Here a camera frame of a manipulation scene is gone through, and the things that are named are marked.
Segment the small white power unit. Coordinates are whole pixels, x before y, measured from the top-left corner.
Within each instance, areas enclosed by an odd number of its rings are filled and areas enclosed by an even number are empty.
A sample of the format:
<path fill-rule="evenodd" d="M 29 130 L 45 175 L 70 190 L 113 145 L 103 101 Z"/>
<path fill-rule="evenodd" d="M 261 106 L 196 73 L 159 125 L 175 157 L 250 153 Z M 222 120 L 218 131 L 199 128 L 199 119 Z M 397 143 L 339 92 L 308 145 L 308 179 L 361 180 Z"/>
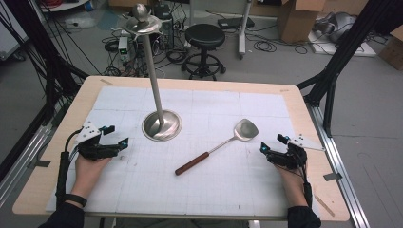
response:
<path fill-rule="evenodd" d="M 126 63 L 129 61 L 129 53 L 128 53 L 128 38 L 120 37 L 118 43 L 118 51 L 120 54 L 121 61 Z"/>

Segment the person's right hand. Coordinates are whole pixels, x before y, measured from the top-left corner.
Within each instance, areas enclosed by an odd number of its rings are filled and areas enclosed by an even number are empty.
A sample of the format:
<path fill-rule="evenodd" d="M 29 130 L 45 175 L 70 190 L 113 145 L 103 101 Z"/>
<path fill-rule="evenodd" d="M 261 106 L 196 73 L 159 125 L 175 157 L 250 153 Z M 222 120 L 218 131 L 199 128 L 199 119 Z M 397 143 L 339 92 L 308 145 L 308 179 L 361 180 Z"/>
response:
<path fill-rule="evenodd" d="M 304 197 L 303 179 L 298 169 L 287 169 L 286 167 L 276 165 L 285 195 L 290 207 L 307 206 L 308 203 Z"/>

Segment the person's left hand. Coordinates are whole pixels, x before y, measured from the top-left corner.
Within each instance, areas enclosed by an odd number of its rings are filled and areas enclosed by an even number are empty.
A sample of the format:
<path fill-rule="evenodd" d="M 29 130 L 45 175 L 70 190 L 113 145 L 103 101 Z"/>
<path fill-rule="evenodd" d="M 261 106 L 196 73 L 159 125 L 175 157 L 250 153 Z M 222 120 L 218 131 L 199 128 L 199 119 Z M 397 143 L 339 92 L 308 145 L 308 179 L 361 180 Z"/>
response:
<path fill-rule="evenodd" d="M 111 158 L 92 161 L 79 155 L 75 162 L 76 180 L 71 194 L 87 199 L 110 161 Z"/>

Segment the white stand leg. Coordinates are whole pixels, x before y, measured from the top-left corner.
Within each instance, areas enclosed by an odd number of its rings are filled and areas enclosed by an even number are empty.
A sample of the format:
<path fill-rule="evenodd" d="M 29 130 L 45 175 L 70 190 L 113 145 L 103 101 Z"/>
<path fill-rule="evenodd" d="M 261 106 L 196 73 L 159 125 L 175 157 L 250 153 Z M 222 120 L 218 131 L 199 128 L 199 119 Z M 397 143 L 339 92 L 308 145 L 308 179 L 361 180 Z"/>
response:
<path fill-rule="evenodd" d="M 239 31 L 239 42 L 238 42 L 238 54 L 239 58 L 242 60 L 245 53 L 246 53 L 246 28 L 247 28 L 247 21 L 249 12 L 252 6 L 252 0 L 246 0 L 245 8 L 243 11 L 242 19 L 241 19 L 241 27 Z"/>

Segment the grey rounded device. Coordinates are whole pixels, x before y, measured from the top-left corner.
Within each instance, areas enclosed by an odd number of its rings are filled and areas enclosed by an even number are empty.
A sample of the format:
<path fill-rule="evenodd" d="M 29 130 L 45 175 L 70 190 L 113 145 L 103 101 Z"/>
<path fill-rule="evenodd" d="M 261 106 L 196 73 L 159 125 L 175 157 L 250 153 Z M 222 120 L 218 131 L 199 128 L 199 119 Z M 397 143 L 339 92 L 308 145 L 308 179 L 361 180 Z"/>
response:
<path fill-rule="evenodd" d="M 346 36 L 355 21 L 356 18 L 347 12 L 330 12 L 314 22 L 312 31 L 318 31 L 333 43 L 337 43 Z"/>

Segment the black round stool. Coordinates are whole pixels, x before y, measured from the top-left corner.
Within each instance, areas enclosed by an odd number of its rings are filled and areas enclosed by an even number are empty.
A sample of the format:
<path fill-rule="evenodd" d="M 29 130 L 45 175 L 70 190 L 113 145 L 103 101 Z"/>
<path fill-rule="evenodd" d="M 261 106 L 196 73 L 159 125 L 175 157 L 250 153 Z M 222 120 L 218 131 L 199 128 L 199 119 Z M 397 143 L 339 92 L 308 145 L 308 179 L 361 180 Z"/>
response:
<path fill-rule="evenodd" d="M 212 77 L 217 80 L 216 74 L 226 72 L 226 67 L 209 51 L 216 50 L 225 41 L 225 34 L 221 28 L 210 24 L 197 24 L 189 27 L 185 32 L 185 40 L 201 52 L 188 56 L 182 63 L 181 71 L 189 73 L 189 79 L 195 76 Z"/>

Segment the white grid mat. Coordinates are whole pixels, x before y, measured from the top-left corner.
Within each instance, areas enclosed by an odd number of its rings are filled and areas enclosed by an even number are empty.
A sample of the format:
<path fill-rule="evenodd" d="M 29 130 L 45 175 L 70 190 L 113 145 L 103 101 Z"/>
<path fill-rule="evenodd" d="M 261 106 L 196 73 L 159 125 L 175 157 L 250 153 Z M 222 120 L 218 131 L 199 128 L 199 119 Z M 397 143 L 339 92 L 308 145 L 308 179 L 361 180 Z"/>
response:
<path fill-rule="evenodd" d="M 103 144 L 128 138 L 103 172 L 86 205 L 89 213 L 136 216 L 281 218 L 287 200 L 276 168 L 259 151 L 283 152 L 278 134 L 297 136 L 285 98 L 278 94 L 164 89 L 163 108 L 178 113 L 182 130 L 167 142 L 149 140 L 144 118 L 154 111 L 149 88 L 105 86 L 87 120 L 114 125 Z M 179 176 L 175 170 L 233 136 L 248 119 L 259 134 L 232 141 Z"/>

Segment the aluminium rail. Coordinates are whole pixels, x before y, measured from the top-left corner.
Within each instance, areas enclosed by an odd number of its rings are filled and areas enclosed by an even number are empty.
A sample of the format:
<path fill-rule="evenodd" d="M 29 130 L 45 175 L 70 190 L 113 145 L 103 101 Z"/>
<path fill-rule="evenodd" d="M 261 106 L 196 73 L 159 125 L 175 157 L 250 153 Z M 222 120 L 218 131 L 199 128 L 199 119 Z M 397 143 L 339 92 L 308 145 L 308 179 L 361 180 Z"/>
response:
<path fill-rule="evenodd" d="M 325 148 L 326 156 L 335 176 L 334 180 L 337 182 L 346 203 L 350 219 L 353 221 L 355 228 L 371 228 L 341 159 L 335 140 L 326 133 L 323 127 L 324 115 L 322 111 L 319 107 L 311 107 L 310 105 L 307 105 L 307 109 L 316 127 L 319 139 Z"/>
<path fill-rule="evenodd" d="M 14 146 L 16 160 L 0 180 L 0 208 L 5 205 L 26 171 L 35 164 L 35 157 L 46 147 L 51 133 L 52 125 L 40 125 L 36 130 L 29 130 L 28 135 L 21 138 L 22 142 Z"/>

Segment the thin wooden stick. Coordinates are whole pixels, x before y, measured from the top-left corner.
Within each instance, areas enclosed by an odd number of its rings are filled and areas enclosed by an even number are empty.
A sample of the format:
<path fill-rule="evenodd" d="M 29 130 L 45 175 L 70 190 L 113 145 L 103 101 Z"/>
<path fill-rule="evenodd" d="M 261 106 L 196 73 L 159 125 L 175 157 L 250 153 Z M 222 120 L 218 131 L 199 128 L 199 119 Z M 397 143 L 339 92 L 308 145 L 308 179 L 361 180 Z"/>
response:
<path fill-rule="evenodd" d="M 319 204 L 321 208 L 323 208 L 329 216 L 334 217 L 336 215 L 335 212 L 331 209 L 331 207 L 328 204 L 326 204 L 325 201 L 323 201 L 319 196 L 314 195 L 314 197 L 316 204 Z"/>

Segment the black wristband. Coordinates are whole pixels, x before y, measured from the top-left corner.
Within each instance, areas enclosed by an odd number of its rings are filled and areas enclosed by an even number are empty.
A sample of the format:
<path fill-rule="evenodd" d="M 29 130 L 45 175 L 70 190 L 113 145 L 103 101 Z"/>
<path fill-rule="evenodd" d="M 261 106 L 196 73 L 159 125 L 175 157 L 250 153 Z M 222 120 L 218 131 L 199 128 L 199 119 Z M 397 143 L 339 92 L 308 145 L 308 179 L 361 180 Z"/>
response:
<path fill-rule="evenodd" d="M 79 203 L 82 207 L 85 207 L 87 204 L 87 199 L 73 194 L 65 194 L 65 200 L 70 200 Z"/>

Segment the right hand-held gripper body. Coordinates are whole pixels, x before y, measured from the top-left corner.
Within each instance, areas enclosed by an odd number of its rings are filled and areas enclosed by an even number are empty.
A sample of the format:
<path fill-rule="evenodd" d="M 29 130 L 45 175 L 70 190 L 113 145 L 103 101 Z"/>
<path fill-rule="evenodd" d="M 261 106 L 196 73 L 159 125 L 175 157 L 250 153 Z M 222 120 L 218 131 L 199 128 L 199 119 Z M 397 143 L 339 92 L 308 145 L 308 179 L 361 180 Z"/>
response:
<path fill-rule="evenodd" d="M 306 149 L 317 151 L 325 150 L 322 145 L 311 141 L 302 134 L 299 134 L 295 138 L 290 138 L 290 141 L 286 146 L 287 151 L 285 153 L 272 150 L 273 154 L 267 156 L 267 161 L 275 165 L 285 166 L 288 169 L 297 169 L 306 164 Z"/>

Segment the large open cardboard box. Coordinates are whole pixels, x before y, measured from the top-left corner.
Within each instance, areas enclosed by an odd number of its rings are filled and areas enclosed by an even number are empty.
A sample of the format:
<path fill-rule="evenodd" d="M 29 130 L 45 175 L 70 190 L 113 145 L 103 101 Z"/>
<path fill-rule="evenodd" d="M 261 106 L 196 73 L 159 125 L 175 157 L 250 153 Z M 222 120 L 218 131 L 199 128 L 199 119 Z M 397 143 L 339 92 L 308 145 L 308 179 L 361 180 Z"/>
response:
<path fill-rule="evenodd" d="M 307 41 L 326 0 L 281 0 L 277 24 L 280 39 L 288 44 Z"/>

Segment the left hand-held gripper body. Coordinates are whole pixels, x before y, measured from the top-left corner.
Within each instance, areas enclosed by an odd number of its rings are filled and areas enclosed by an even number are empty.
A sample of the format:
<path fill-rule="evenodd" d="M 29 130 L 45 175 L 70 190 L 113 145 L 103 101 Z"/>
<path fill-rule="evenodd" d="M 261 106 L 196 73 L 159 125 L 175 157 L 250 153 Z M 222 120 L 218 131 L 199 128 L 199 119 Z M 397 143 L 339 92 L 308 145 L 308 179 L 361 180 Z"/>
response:
<path fill-rule="evenodd" d="M 102 145 L 100 139 L 103 134 L 92 122 L 84 123 L 75 139 L 75 149 L 84 158 L 92 161 L 116 157 L 120 151 L 118 144 Z"/>

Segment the small cardboard box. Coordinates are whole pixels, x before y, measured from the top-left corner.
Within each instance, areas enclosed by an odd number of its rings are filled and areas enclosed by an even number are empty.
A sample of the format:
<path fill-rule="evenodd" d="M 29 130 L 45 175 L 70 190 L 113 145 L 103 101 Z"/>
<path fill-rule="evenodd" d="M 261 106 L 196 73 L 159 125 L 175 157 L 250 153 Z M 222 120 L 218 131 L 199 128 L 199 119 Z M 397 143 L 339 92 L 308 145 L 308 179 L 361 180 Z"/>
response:
<path fill-rule="evenodd" d="M 379 57 L 395 69 L 403 70 L 403 24 L 391 32 L 392 38 Z"/>

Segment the black metal frame post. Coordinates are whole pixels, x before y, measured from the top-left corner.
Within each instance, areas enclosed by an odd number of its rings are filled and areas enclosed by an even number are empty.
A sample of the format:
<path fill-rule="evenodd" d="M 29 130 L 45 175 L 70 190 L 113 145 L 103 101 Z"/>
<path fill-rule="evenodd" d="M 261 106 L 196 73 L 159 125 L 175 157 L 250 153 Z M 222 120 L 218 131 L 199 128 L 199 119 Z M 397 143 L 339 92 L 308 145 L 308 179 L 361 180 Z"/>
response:
<path fill-rule="evenodd" d="M 299 89 L 312 86 L 311 91 L 303 97 L 305 103 L 312 107 L 319 107 L 321 99 L 326 97 L 323 127 L 329 136 L 332 136 L 331 125 L 338 76 L 352 59 L 370 31 L 397 1 L 369 0 L 357 16 L 347 36 L 341 41 L 339 48 L 327 66 L 316 76 L 297 84 Z"/>
<path fill-rule="evenodd" d="M 68 63 L 60 55 L 29 0 L 3 1 L 28 36 L 39 56 L 44 60 L 43 69 L 41 69 L 41 64 L 36 62 L 34 57 L 29 56 L 36 72 L 43 74 L 46 80 L 46 104 L 43 111 L 44 122 L 47 124 L 55 114 L 55 106 L 59 99 L 74 97 L 77 94 L 80 86 L 74 80 L 73 74 L 80 79 L 86 79 L 88 74 Z"/>

